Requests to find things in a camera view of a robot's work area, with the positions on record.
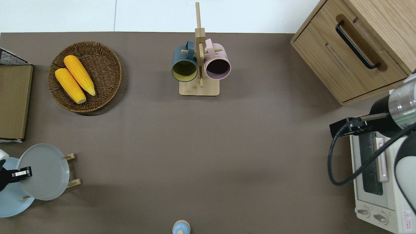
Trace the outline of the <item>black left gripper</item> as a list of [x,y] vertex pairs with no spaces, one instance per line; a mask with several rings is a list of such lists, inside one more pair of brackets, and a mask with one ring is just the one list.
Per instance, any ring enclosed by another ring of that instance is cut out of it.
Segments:
[[2,167],[0,171],[0,191],[3,191],[8,184],[12,183],[12,180],[23,180],[30,178],[33,176],[32,173],[33,172],[31,166],[14,170],[7,170],[5,167]]

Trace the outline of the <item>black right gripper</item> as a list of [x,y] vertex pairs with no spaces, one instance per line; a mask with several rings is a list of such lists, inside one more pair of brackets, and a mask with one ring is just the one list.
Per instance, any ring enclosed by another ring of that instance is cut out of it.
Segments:
[[346,126],[345,129],[340,132],[340,137],[347,135],[358,136],[373,132],[373,128],[366,121],[362,121],[360,117],[348,117],[329,125],[332,138],[334,138],[337,132],[339,132],[339,130],[342,129],[342,126],[344,126],[346,123],[349,123],[352,120],[357,121],[354,123],[350,123],[348,126]]

